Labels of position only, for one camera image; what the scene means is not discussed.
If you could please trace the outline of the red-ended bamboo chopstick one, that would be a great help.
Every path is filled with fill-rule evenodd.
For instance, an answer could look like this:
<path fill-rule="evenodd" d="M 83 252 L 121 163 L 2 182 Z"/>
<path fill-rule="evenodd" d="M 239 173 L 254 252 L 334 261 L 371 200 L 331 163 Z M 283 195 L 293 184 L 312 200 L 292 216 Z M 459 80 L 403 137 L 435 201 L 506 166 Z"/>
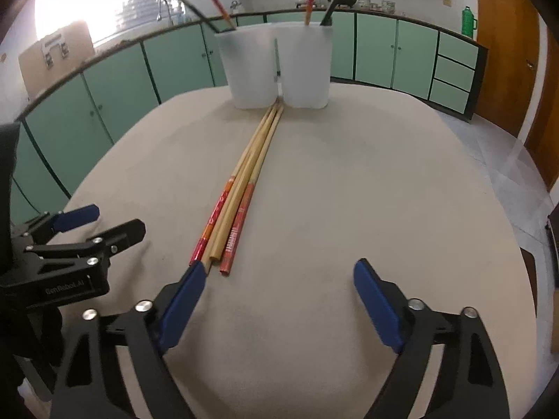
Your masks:
<path fill-rule="evenodd" d="M 263 115 L 257 129 L 255 129 L 255 132 L 253 133 L 253 135 L 251 136 L 248 144 L 246 145 L 244 151 L 242 152 L 242 155 L 240 157 L 240 159 L 238 160 L 237 164 L 235 165 L 235 168 L 233 169 L 229 179 L 227 180 L 224 189 L 220 195 L 220 197 L 218 198 L 210 216 L 208 221 L 205 223 L 205 228 L 202 232 L 202 235 L 200 236 L 200 238 L 198 239 L 198 242 L 196 243 L 194 250 L 193 250 L 193 254 L 191 255 L 190 259 L 189 259 L 189 265 L 193 265 L 193 263 L 200 261 L 202 259 L 202 255 L 205 252 L 205 248 L 209 243 L 209 239 L 210 236 L 215 228 L 215 225 L 217 223 L 218 217 L 221 215 L 222 213 L 222 209 L 225 206 L 225 201 L 229 195 L 229 192 L 231 191 L 233 185 L 235 184 L 235 180 L 237 179 L 237 176 L 240 173 L 240 170 L 242 168 L 242 166 L 244 165 L 244 162 L 246 160 L 246 156 L 249 153 L 250 148 L 252 147 L 252 145 L 254 144 L 257 136 L 259 135 L 259 133 L 261 132 L 261 129 L 264 125 L 264 123 L 266 122 L 266 120 L 268 119 L 268 117 L 271 115 L 271 112 L 276 108 L 277 103 L 272 104 L 265 112 L 265 114 Z"/>

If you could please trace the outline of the red-ended bamboo chopstick two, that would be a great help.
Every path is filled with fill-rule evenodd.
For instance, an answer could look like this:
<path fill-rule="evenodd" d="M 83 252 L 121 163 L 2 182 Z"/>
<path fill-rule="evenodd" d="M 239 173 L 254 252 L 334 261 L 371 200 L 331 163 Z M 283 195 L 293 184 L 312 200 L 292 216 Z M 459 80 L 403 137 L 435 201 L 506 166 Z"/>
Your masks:
<path fill-rule="evenodd" d="M 272 124 L 268 133 L 262 143 L 260 150 L 258 151 L 258 157 L 254 163 L 254 167 L 250 170 L 250 176 L 245 187 L 245 192 L 242 195 L 242 200 L 237 208 L 237 213 L 235 219 L 232 222 L 232 226 L 228 235 L 228 239 L 225 245 L 225 251 L 221 258 L 220 263 L 220 274 L 229 276 L 233 265 L 235 253 L 237 251 L 239 239 L 242 233 L 242 227 L 245 224 L 246 214 L 253 196 L 254 189 L 256 187 L 258 177 L 260 176 L 261 168 L 268 152 L 268 148 L 271 144 L 275 130 L 278 127 L 278 123 L 281 119 L 284 107 L 281 104 L 274 115 Z"/>

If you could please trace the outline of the brown stool seat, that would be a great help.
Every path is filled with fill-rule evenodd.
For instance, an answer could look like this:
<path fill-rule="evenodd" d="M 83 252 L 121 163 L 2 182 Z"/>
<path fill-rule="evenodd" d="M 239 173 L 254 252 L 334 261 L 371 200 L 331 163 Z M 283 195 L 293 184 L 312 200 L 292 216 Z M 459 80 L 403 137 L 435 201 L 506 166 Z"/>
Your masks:
<path fill-rule="evenodd" d="M 535 308 L 537 308 L 537 273 L 535 266 L 535 257 L 533 254 L 524 248 L 520 249 L 531 286 L 532 300 L 535 303 Z"/>

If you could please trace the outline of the chrome sink faucet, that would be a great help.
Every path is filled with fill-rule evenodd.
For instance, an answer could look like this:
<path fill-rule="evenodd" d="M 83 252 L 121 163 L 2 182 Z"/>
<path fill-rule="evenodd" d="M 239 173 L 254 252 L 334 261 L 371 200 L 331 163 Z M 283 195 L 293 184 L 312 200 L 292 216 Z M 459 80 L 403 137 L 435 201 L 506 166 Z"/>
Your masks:
<path fill-rule="evenodd" d="M 158 12 L 156 16 L 156 21 L 161 22 L 163 20 L 163 14 L 167 12 L 168 25 L 170 27 L 174 26 L 172 12 L 170 11 L 170 5 L 168 0 L 158 0 Z"/>

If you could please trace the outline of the green thermos bottle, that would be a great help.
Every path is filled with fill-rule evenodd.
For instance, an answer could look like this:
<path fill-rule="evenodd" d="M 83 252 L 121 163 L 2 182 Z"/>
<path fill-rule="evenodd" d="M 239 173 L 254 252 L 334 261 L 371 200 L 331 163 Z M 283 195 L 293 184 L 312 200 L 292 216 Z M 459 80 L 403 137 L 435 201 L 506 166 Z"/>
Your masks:
<path fill-rule="evenodd" d="M 469 6 L 465 6 L 462 10 L 462 35 L 470 39 L 474 38 L 475 31 L 478 27 L 478 19 L 475 18 L 474 12 Z"/>

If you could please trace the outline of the plain bamboo chopstick one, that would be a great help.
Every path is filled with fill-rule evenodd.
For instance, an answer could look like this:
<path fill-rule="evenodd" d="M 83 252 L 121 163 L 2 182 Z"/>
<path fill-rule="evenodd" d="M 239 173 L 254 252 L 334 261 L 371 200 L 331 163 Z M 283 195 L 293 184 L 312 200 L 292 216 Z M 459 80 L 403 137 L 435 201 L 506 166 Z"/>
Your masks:
<path fill-rule="evenodd" d="M 245 192 L 245 187 L 250 176 L 250 170 L 254 167 L 254 163 L 258 157 L 258 151 L 260 150 L 262 143 L 268 133 L 268 130 L 271 127 L 276 110 L 281 105 L 280 100 L 276 100 L 274 103 L 277 103 L 277 106 L 271 112 L 271 115 L 264 123 L 261 132 L 250 148 L 249 153 L 246 156 L 244 165 L 242 166 L 240 173 L 235 180 L 235 184 L 233 185 L 225 201 L 225 206 L 222 209 L 222 213 L 218 217 L 215 228 L 210 236 L 209 243 L 205 248 L 205 252 L 202 256 L 202 263 L 205 266 L 206 274 L 210 273 L 212 264 L 219 261 L 222 257 L 222 253 L 225 248 L 225 243 L 227 241 L 232 222 L 237 213 L 237 208 L 240 205 L 240 201 L 242 200 L 242 195 Z"/>

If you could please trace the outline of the black wok on stove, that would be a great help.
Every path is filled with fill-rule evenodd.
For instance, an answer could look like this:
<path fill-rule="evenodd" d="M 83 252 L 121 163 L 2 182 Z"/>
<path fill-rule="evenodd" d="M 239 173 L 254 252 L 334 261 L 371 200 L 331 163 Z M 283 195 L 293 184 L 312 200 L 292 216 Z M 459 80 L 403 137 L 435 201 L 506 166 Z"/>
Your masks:
<path fill-rule="evenodd" d="M 327 1 L 328 1 L 328 8 L 330 8 L 333 0 L 327 0 Z M 356 3 L 357 0 L 337 0 L 335 4 L 335 8 L 351 9 L 355 6 Z"/>

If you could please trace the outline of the left wooden door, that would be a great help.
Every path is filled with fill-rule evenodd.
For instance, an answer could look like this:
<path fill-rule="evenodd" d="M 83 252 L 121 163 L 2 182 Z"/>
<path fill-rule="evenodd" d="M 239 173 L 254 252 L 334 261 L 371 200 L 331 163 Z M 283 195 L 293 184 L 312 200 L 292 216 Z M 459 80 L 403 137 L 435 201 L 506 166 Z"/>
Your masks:
<path fill-rule="evenodd" d="M 539 57 L 539 16 L 530 0 L 479 0 L 477 41 L 488 49 L 475 112 L 518 135 Z"/>

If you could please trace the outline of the steel kettle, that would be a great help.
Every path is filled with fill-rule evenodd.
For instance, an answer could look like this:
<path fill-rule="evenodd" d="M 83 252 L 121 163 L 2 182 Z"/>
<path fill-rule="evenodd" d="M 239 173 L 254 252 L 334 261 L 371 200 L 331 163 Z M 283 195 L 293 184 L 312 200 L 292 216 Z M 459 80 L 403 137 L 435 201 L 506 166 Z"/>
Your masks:
<path fill-rule="evenodd" d="M 241 6 L 242 4 L 239 1 L 233 0 L 230 4 L 229 12 L 231 14 L 238 14 L 241 11 Z"/>

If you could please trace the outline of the black chopstick left cup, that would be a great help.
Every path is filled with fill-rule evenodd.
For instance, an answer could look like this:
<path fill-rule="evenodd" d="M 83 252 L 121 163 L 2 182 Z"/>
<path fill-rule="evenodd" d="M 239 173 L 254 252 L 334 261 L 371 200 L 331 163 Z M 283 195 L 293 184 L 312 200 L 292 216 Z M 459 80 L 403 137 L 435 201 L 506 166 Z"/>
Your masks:
<path fill-rule="evenodd" d="M 200 9 L 196 8 L 196 6 L 193 5 L 193 3 L 190 3 L 189 0 L 179 0 L 179 1 L 183 3 L 187 9 L 193 12 L 201 22 L 206 24 L 211 31 L 213 31 L 216 34 L 220 33 L 220 29 L 217 28 L 217 26 L 214 23 L 212 23 L 212 21 L 210 21 L 209 18 L 207 18 L 205 14 L 200 11 Z"/>

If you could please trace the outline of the green lower kitchen cabinets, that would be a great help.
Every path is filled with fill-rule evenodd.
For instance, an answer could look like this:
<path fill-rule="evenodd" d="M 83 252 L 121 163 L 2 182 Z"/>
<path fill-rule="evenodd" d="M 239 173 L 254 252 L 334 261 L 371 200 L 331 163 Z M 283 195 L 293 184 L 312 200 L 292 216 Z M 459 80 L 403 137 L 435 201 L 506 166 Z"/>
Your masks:
<path fill-rule="evenodd" d="M 63 209 L 89 171 L 133 125 L 182 93 L 221 87 L 215 32 L 198 22 L 126 41 L 39 93 L 20 116 L 10 217 L 20 224 Z M 486 47 L 411 19 L 340 10 L 333 16 L 331 78 L 415 96 L 470 120 Z"/>

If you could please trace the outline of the cardboard box on counter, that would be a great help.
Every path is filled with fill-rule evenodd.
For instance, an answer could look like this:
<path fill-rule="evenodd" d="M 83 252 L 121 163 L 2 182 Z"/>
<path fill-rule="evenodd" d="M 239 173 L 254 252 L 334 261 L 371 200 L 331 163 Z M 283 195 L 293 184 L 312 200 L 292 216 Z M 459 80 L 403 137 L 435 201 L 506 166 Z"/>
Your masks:
<path fill-rule="evenodd" d="M 18 58 L 28 98 L 34 100 L 95 56 L 87 24 L 74 22 L 32 44 Z"/>

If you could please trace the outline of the white double utensil holder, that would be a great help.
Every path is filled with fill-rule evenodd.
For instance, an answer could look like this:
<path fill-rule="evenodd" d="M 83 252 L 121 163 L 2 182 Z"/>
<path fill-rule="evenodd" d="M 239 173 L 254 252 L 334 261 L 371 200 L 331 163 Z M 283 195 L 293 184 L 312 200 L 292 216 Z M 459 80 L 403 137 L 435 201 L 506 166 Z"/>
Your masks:
<path fill-rule="evenodd" d="M 292 108 L 329 103 L 333 28 L 302 22 L 248 25 L 215 35 L 236 108 L 268 107 L 277 98 Z"/>

